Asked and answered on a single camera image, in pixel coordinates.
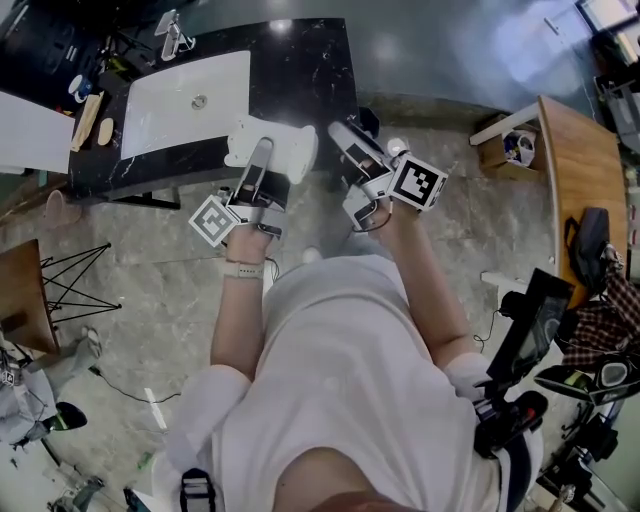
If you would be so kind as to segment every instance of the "plaid shirt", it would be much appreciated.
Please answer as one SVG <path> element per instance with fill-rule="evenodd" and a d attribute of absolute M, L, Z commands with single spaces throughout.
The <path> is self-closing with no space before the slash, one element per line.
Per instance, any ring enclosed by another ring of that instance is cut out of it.
<path fill-rule="evenodd" d="M 565 345 L 562 364 L 594 371 L 603 352 L 640 355 L 640 292 L 609 265 L 607 295 L 574 310 L 578 325 Z"/>

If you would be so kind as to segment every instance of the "wrist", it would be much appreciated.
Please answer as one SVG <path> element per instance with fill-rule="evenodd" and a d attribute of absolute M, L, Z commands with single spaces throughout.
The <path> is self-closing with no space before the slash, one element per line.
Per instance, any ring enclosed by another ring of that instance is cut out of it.
<path fill-rule="evenodd" d="M 402 250 L 408 243 L 424 236 L 424 230 L 417 220 L 392 223 L 393 219 L 389 229 L 384 233 L 384 243 L 391 252 Z"/>
<path fill-rule="evenodd" d="M 261 265 L 267 259 L 265 250 L 255 249 L 251 247 L 233 247 L 227 248 L 227 261 L 233 263 L 245 263 L 246 265 Z"/>

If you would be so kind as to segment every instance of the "black cable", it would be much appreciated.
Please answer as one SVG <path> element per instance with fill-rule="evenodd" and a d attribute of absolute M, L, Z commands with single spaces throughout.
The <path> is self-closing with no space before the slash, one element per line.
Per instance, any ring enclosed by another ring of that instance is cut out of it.
<path fill-rule="evenodd" d="M 389 221 L 391 220 L 391 215 L 393 215 L 393 198 L 390 197 L 389 198 L 389 215 L 387 215 L 387 218 L 382 224 L 380 224 L 379 226 L 373 226 L 372 228 L 368 228 L 368 229 L 356 229 L 352 227 L 351 230 L 354 233 L 371 233 L 372 231 L 377 231 L 378 229 L 382 229 L 387 224 L 389 224 Z"/>
<path fill-rule="evenodd" d="M 107 378 L 104 375 L 102 375 L 102 372 L 95 366 L 92 366 L 91 368 L 89 368 L 89 371 L 94 375 L 97 375 L 98 377 L 102 377 L 104 381 L 107 383 L 107 386 L 109 386 L 112 389 L 115 389 L 118 393 L 121 393 L 124 396 L 127 396 L 133 400 L 136 400 L 137 402 L 143 402 L 145 404 L 161 404 L 163 402 L 166 402 L 167 400 L 170 400 L 175 396 L 180 396 L 182 394 L 182 393 L 174 393 L 173 395 L 163 398 L 162 400 L 156 400 L 155 402 L 152 402 L 150 400 L 145 400 L 144 398 L 138 398 L 137 396 L 130 395 L 129 393 L 125 393 L 124 391 L 122 391 L 120 388 L 117 388 L 116 386 L 111 384 L 111 382 L 109 382 Z"/>
<path fill-rule="evenodd" d="M 271 278 L 273 279 L 273 282 L 276 282 L 276 279 L 278 279 L 280 277 L 280 265 L 278 265 L 278 262 L 276 260 L 274 260 L 273 258 L 266 258 L 267 261 L 270 261 L 271 263 L 273 263 L 274 265 L 274 269 L 271 270 Z"/>
<path fill-rule="evenodd" d="M 499 311 L 500 311 L 499 309 L 496 309 L 493 312 L 493 315 L 491 315 L 491 327 L 489 327 L 489 335 L 486 338 L 481 338 L 477 334 L 473 335 L 473 341 L 477 343 L 482 343 L 482 348 L 480 349 L 481 354 L 484 351 L 484 342 L 489 341 L 489 338 L 491 338 L 491 333 L 493 332 L 493 323 L 496 321 L 496 313 L 498 313 Z"/>
<path fill-rule="evenodd" d="M 22 437 L 22 439 L 20 441 L 23 441 L 25 438 L 29 437 L 29 434 L 31 434 L 31 431 L 36 428 L 36 426 L 38 425 L 38 423 L 40 423 L 40 420 L 42 419 L 42 415 L 44 414 L 44 410 L 47 408 L 47 404 L 45 404 L 42 400 L 40 400 L 40 397 L 38 395 L 36 395 L 33 391 L 31 391 L 26 385 L 25 385 L 25 389 L 29 392 L 30 395 L 33 395 L 33 397 L 42 404 L 42 409 L 40 409 L 40 415 L 38 416 L 38 419 L 35 420 L 33 422 L 33 425 L 31 426 L 31 428 L 27 431 L 27 433 Z"/>

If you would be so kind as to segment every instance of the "faucet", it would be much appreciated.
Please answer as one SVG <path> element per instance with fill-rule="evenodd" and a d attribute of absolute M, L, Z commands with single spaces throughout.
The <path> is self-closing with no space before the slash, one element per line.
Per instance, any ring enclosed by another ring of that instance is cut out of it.
<path fill-rule="evenodd" d="M 192 50 L 196 45 L 196 38 L 186 36 L 178 25 L 179 18 L 180 15 L 175 9 L 165 12 L 154 33 L 156 36 L 167 34 L 161 55 L 164 61 L 174 59 L 178 53 Z"/>

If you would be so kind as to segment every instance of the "white bracelet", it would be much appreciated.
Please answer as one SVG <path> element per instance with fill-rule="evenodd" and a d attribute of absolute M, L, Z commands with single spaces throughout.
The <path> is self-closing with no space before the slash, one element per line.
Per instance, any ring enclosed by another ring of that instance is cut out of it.
<path fill-rule="evenodd" d="M 225 261 L 222 264 L 222 274 L 240 279 L 262 279 L 264 274 L 264 263 L 260 265 L 250 265 L 237 261 Z"/>

